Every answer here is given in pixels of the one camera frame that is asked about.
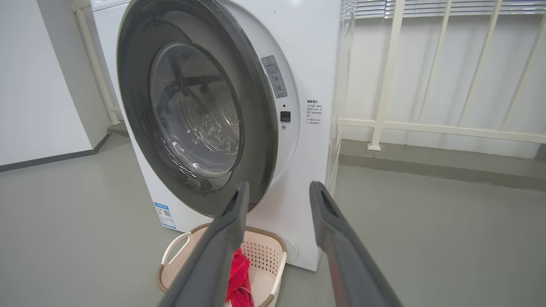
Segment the gray floor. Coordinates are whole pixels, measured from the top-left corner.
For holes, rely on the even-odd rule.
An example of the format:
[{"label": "gray floor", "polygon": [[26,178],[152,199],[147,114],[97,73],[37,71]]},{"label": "gray floor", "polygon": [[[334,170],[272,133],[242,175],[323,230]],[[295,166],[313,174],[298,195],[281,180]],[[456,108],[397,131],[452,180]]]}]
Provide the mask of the gray floor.
[{"label": "gray floor", "polygon": [[[546,193],[341,166],[335,198],[406,307],[545,306]],[[177,236],[133,149],[0,173],[0,306],[155,306]],[[283,306],[334,306],[328,264],[288,266]]]}]

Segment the white railing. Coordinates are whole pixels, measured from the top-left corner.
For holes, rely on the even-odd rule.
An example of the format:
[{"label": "white railing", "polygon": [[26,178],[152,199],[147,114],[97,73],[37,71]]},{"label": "white railing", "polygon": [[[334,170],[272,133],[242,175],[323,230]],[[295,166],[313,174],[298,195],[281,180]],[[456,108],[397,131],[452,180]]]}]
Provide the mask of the white railing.
[{"label": "white railing", "polygon": [[520,103],[520,95],[522,88],[526,82],[528,72],[530,68],[533,67],[533,64],[538,56],[538,49],[541,44],[541,41],[546,33],[546,15],[542,16],[542,21],[539,26],[538,33],[536,35],[535,41],[525,63],[521,77],[519,78],[518,85],[512,95],[512,99],[508,105],[507,111],[503,117],[500,129],[482,129],[482,128],[469,128],[463,127],[464,119],[468,114],[468,106],[471,104],[470,101],[476,90],[476,84],[480,78],[480,74],[483,70],[484,59],[487,57],[488,50],[490,49],[491,37],[495,29],[496,21],[500,12],[502,0],[496,0],[494,8],[492,10],[492,15],[489,22],[489,27],[487,35],[485,36],[482,50],[479,56],[476,69],[472,78],[470,89],[466,95],[466,100],[464,106],[462,107],[462,112],[460,113],[459,120],[455,126],[447,125],[431,125],[423,123],[422,115],[426,112],[427,108],[430,105],[430,91],[435,81],[436,70],[439,61],[439,55],[442,51],[442,46],[444,42],[444,36],[446,33],[447,22],[450,16],[450,8],[452,6],[452,0],[448,0],[446,3],[446,11],[443,15],[442,28],[440,31],[440,37],[438,40],[436,53],[434,56],[434,61],[428,78],[426,92],[424,100],[422,103],[421,110],[419,112],[419,117],[417,122],[396,122],[388,121],[385,119],[387,106],[389,101],[389,92],[393,83],[393,76],[396,65],[396,58],[399,53],[399,38],[400,38],[400,29],[402,25],[402,19],[404,17],[404,7],[405,0],[396,0],[396,6],[394,10],[394,17],[392,22],[392,27],[390,31],[390,41],[387,51],[387,59],[383,71],[383,82],[381,86],[381,92],[379,95],[379,104],[375,114],[375,120],[364,120],[364,119],[350,119],[345,118],[342,120],[342,124],[345,126],[356,126],[356,127],[369,127],[373,128],[373,136],[371,143],[368,145],[369,150],[381,150],[379,145],[381,141],[381,133],[383,129],[396,129],[403,131],[418,131],[418,132],[432,132],[432,133],[443,133],[443,134],[453,134],[453,135],[466,135],[470,137],[483,137],[483,138],[494,138],[494,139],[503,139],[503,140],[513,140],[513,141],[526,141],[532,143],[543,143],[546,144],[546,134],[537,134],[537,133],[526,133],[526,132],[512,132],[507,131],[506,123],[508,122],[511,114],[515,107]]},{"label": "white railing", "polygon": [[100,66],[99,57],[97,55],[93,38],[91,36],[89,24],[87,23],[87,18],[85,17],[83,11],[83,9],[85,8],[90,8],[89,0],[72,0],[72,11],[76,14],[76,21],[80,26],[82,38],[84,39],[87,54],[89,55],[91,68],[93,69],[95,79],[97,81],[97,87],[99,88],[100,96],[103,99],[106,112],[108,113],[108,117],[110,118],[110,123],[112,125],[115,125],[117,123],[120,123],[119,118],[116,115],[117,108],[114,106],[114,103],[108,91],[106,80],[104,79],[104,73]]}]

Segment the red fabric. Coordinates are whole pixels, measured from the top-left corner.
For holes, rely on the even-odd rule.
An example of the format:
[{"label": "red fabric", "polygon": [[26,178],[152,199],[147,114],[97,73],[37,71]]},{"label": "red fabric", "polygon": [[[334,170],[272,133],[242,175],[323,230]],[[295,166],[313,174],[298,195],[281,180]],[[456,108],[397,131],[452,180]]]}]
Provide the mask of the red fabric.
[{"label": "red fabric", "polygon": [[250,260],[238,248],[233,253],[232,268],[229,271],[228,292],[225,294],[225,302],[231,300],[233,307],[254,307],[248,280],[249,268]]}]

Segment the white laundry basket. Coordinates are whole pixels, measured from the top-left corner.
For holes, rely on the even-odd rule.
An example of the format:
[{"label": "white laundry basket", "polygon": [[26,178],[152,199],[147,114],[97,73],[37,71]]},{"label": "white laundry basket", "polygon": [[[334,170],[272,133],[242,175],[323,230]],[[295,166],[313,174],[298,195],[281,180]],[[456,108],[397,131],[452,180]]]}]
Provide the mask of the white laundry basket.
[{"label": "white laundry basket", "polygon": [[[190,232],[179,235],[169,244],[156,275],[157,286],[162,292],[167,291],[208,226],[209,224],[198,226]],[[174,246],[184,238],[187,238],[184,246],[167,262]],[[246,227],[241,251],[250,260],[248,278],[254,306],[274,307],[286,264],[284,242],[273,233]],[[227,302],[224,306],[231,306],[231,304]]]}]

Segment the washing machine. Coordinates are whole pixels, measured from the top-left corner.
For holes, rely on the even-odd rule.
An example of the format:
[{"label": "washing machine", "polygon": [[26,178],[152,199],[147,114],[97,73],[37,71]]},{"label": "washing machine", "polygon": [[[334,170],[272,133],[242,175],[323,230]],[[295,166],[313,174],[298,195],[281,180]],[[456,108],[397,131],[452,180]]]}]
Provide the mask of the washing machine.
[{"label": "washing machine", "polygon": [[91,0],[106,66],[159,221],[221,215],[316,270],[309,184],[333,193],[354,17],[342,0]]}]

